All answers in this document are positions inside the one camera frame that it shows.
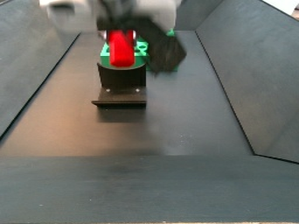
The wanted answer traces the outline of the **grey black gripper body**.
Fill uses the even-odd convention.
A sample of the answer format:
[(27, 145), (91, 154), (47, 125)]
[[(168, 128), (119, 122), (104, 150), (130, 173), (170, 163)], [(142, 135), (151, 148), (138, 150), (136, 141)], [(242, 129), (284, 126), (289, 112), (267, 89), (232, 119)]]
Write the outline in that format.
[(176, 10), (183, 0), (39, 0), (42, 10), (63, 32), (132, 30), (148, 43), (144, 63), (154, 72), (171, 72), (183, 62), (187, 52), (180, 40), (168, 36), (175, 27)]

